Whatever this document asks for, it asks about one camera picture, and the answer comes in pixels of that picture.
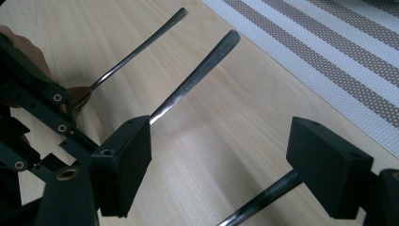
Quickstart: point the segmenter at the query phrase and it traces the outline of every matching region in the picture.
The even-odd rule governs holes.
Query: striped placemat
[[[399,158],[399,4],[202,0]]]

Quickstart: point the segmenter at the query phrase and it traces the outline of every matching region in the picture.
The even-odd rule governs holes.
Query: wooden table
[[[60,85],[89,86],[127,56],[179,8],[189,14],[115,77],[76,114],[98,144],[123,122],[155,110],[231,26],[196,0],[7,1],[0,24],[44,52]],[[12,114],[31,132],[44,157],[73,158],[63,140],[23,109]],[[291,167],[285,153],[293,116],[318,121],[375,157],[374,172],[399,161],[276,61],[242,37],[211,73],[152,126],[152,162],[125,218],[101,225],[216,225]],[[21,173],[22,198],[44,184]],[[246,221],[246,225],[359,225],[330,218],[306,186]]]

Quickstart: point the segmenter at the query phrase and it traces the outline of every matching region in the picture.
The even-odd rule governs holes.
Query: wood grain
[[[196,0],[7,1],[0,24],[28,37],[65,88],[89,86],[149,37],[179,8],[188,15],[93,92],[76,115],[98,144],[124,121],[150,115],[232,27]],[[56,135],[22,109],[12,114],[31,132],[41,156]],[[285,160],[293,116],[318,121],[375,157],[373,170],[399,161],[361,132],[249,40],[152,126],[149,170],[128,218],[101,225],[216,225],[291,167]],[[43,183],[21,173],[22,196],[41,196]],[[359,225],[329,218],[300,186],[245,225]]]

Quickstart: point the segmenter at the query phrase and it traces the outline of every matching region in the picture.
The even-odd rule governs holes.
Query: utensil handle
[[[151,35],[147,40],[145,40],[140,46],[138,46],[131,54],[125,57],[121,62],[115,65],[111,70],[101,76],[93,85],[90,86],[91,89],[96,89],[100,86],[109,76],[123,67],[127,62],[137,56],[141,51],[147,48],[150,44],[161,37],[165,32],[167,32],[172,26],[178,23],[185,15],[187,10],[185,8],[180,8],[164,25],[162,25],[153,35]]]
[[[205,77],[238,43],[240,35],[237,31],[231,30],[211,51],[211,53],[188,75],[182,84],[170,94],[169,97],[152,113],[150,124],[161,118],[168,110],[182,99],[197,83]]]

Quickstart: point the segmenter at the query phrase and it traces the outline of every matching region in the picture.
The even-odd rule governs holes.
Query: light wood tabletop
[[[150,115],[232,27],[198,0],[6,1],[0,24],[32,40],[65,87],[91,85],[179,8],[188,14],[92,94],[75,118],[97,144],[122,123]],[[70,164],[57,135],[23,109],[14,117],[31,146]],[[128,218],[101,225],[217,225],[291,170],[285,159],[291,120],[318,121],[375,158],[373,171],[399,161],[299,82],[251,41],[234,50],[152,126],[152,162]],[[20,173],[23,202],[44,183]],[[360,225],[328,216],[306,186],[244,225]]]

